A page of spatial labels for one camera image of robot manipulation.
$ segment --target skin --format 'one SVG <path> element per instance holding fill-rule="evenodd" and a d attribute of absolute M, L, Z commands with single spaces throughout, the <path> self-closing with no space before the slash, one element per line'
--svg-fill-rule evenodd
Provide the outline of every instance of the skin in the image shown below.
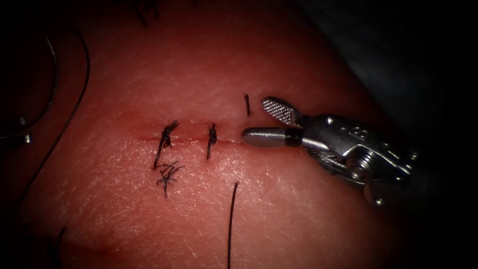
<path fill-rule="evenodd" d="M 402 231 L 371 208 L 361 190 L 329 175 L 304 149 L 253 148 L 240 138 L 247 127 L 280 126 L 260 107 L 266 96 L 283 98 L 307 115 L 349 116 L 389 134 L 388 119 L 326 40 L 289 2 L 166 1 L 159 10 L 159 19 L 145 15 L 148 28 L 126 3 L 79 5 L 57 18 L 82 32 L 91 54 L 90 83 L 5 224 L 15 231 L 4 235 L 13 246 L 12 262 L 22 264 L 23 256 L 27 265 L 48 267 L 45 239 L 57 238 L 67 225 L 59 247 L 64 268 L 225 268 L 238 182 L 232 268 L 389 265 L 401 252 Z M 32 129 L 34 143 L 2 153 L 5 214 L 83 84 L 78 40 L 66 30 L 52 32 L 58 94 Z M 34 105 L 21 107 L 21 99 L 12 105 L 31 117 L 40 109 L 38 100 L 48 96 L 39 90 L 48 89 L 43 77 L 52 73 L 47 51 L 39 55 L 31 52 L 36 60 L 23 67 L 31 76 L 21 82 Z M 175 174 L 165 199 L 152 166 L 161 132 L 174 120 L 179 126 L 170 135 L 172 147 L 163 149 L 159 163 L 179 160 L 186 167 Z M 213 122 L 218 140 L 206 160 Z M 25 234 L 34 238 L 20 240 Z"/>

